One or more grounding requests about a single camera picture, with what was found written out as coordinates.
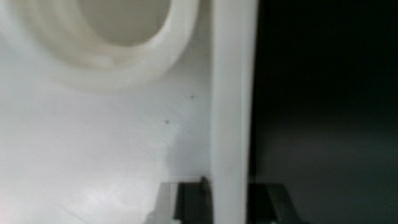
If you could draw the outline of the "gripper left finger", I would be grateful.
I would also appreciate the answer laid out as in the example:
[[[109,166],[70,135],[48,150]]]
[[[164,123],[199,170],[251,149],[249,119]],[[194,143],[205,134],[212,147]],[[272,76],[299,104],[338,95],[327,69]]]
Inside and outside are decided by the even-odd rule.
[[[212,184],[207,177],[196,182],[160,185],[155,224],[214,224]]]

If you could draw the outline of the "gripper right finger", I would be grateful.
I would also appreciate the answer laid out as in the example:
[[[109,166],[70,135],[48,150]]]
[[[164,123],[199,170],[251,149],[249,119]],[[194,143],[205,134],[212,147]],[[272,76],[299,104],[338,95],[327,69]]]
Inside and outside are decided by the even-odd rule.
[[[281,184],[249,185],[247,224],[310,224],[299,216],[288,189]]]

